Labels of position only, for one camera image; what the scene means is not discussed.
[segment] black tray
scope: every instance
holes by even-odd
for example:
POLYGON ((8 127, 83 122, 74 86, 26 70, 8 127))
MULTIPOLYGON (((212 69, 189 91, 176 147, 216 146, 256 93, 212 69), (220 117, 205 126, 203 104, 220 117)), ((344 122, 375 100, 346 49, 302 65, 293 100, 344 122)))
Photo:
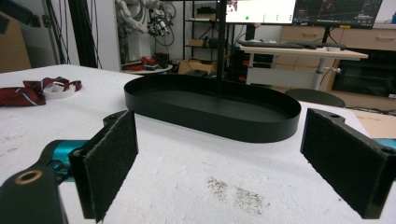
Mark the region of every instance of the black tray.
POLYGON ((297 130, 300 104, 278 91, 186 75, 134 79, 124 86, 135 113, 243 142, 270 143, 297 130))

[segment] black chair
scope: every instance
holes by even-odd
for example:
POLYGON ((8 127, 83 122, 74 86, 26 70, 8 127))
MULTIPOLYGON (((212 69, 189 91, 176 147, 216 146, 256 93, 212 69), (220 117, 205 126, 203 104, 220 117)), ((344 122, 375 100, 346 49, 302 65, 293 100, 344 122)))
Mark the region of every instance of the black chair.
POLYGON ((314 103, 319 105, 332 105, 337 107, 346 106, 346 103, 342 99, 325 91, 293 89, 285 91, 285 94, 291 96, 298 101, 304 101, 308 103, 314 103))

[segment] red fabric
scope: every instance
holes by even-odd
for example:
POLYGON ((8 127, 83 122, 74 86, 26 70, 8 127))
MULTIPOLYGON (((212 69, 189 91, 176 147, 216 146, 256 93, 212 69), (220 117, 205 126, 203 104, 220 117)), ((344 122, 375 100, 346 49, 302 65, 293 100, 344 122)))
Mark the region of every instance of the red fabric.
POLYGON ((63 83, 64 91, 68 90, 70 85, 76 86, 76 91, 82 88, 81 81, 69 82, 66 78, 45 77, 41 81, 23 81, 24 87, 10 87, 0 89, 0 106, 4 105, 44 105, 46 98, 43 95, 44 88, 53 82, 63 83))

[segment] computer monitor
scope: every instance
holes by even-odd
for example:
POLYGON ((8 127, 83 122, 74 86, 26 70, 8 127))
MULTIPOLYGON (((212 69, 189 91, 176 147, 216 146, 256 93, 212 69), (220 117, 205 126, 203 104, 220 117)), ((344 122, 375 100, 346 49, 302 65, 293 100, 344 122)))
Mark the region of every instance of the computer monitor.
POLYGON ((227 1, 226 22, 234 24, 292 24, 296 0, 227 1))
POLYGON ((382 0, 297 0, 293 24, 371 29, 382 0))

